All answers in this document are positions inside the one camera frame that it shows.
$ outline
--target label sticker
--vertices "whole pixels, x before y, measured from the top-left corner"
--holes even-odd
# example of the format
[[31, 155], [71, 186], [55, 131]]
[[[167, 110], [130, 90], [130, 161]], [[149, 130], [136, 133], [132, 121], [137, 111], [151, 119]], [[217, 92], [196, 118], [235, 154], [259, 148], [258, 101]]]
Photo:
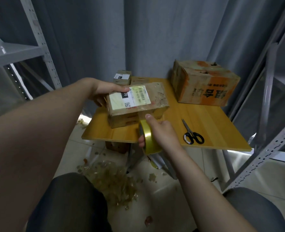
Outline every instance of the label sticker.
[[122, 80], [128, 80], [129, 79], [129, 74], [116, 74], [114, 79], [122, 79]]
[[136, 107], [151, 103], [144, 85], [132, 86], [129, 88], [129, 92], [127, 93], [114, 92], [109, 95], [109, 98], [113, 110]]

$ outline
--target hand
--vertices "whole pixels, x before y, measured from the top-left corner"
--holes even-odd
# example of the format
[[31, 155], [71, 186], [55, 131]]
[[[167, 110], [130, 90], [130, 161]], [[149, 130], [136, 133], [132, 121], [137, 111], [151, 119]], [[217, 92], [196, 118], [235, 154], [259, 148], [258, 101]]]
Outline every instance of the hand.
[[92, 79], [92, 93], [89, 97], [90, 100], [93, 100], [96, 105], [99, 107], [106, 106], [106, 100], [104, 99], [105, 95], [113, 91], [126, 93], [129, 92], [129, 87], [124, 87], [116, 85], [113, 83]]
[[[154, 139], [166, 153], [170, 154], [183, 150], [177, 134], [169, 121], [165, 120], [158, 122], [150, 114], [146, 115], [146, 121], [151, 128]], [[138, 139], [138, 143], [141, 148], [145, 146], [143, 135]]]

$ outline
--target black scissors handle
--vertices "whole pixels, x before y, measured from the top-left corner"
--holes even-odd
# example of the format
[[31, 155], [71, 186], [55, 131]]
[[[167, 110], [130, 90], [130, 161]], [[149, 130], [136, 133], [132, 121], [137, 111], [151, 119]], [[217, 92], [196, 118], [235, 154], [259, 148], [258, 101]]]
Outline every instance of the black scissors handle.
[[195, 133], [193, 132], [193, 136], [187, 132], [183, 135], [183, 139], [187, 144], [193, 144], [194, 140], [198, 143], [198, 144], [204, 144], [205, 139], [203, 138], [203, 136], [201, 136], [199, 133]]

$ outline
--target tape roll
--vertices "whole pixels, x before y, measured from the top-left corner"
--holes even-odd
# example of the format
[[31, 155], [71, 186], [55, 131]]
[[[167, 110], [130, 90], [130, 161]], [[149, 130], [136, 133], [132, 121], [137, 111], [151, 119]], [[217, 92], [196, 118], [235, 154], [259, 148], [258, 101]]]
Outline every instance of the tape roll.
[[143, 148], [145, 155], [158, 153], [162, 150], [162, 148], [158, 145], [156, 140], [153, 138], [152, 133], [151, 133], [151, 128], [147, 124], [146, 120], [141, 120], [139, 122], [139, 134], [145, 137], [145, 147]]

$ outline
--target leg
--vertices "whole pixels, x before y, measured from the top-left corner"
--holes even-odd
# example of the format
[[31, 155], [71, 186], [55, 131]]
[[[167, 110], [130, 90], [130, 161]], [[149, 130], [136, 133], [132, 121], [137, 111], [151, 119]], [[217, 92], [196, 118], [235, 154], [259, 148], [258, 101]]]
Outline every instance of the leg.
[[258, 232], [285, 231], [285, 219], [280, 210], [257, 192], [238, 187], [223, 195]]
[[50, 183], [26, 231], [111, 231], [106, 200], [84, 176], [61, 175]]

